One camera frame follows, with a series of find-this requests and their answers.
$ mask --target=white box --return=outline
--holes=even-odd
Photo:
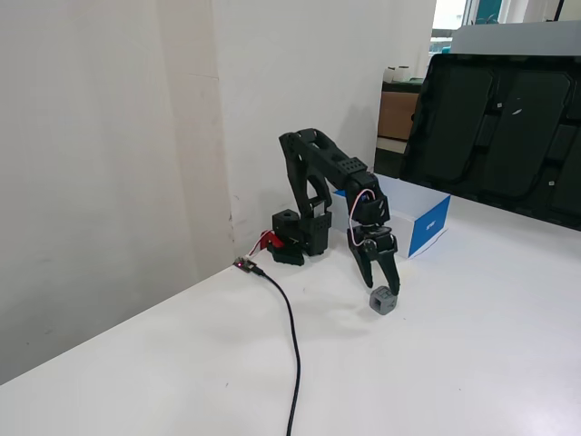
[[[398,255],[408,258],[446,228],[450,195],[423,186],[376,174],[381,191],[387,195],[391,219],[385,224],[398,238]],[[332,193],[332,227],[346,232],[349,211],[345,193]]]

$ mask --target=table surface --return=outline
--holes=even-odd
[[[341,233],[257,256],[297,323],[295,436],[581,434],[581,233],[459,199],[448,226],[385,317]],[[294,373],[280,295],[229,268],[0,387],[0,434],[284,434]]]

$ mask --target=black case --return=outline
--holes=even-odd
[[[581,230],[581,58],[436,55],[400,177]]]

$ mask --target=gray cube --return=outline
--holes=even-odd
[[[396,308],[398,296],[387,286],[380,286],[369,296],[369,306],[380,315],[387,315]]]

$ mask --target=black robotic arm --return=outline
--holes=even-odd
[[[373,286],[371,261],[378,261],[390,293],[397,296],[399,275],[394,254],[398,246],[391,229],[383,226],[389,220],[389,203],[377,177],[367,171],[366,164],[356,157],[349,158],[318,130],[284,134],[280,141],[300,214],[286,210],[272,216],[272,230],[284,243],[281,248],[269,244],[274,260],[303,264],[303,251],[316,255],[327,249],[331,223],[329,181],[345,191],[353,221],[360,224],[348,229],[348,240],[365,283],[369,288]],[[309,183],[316,192],[312,198],[308,194]]]

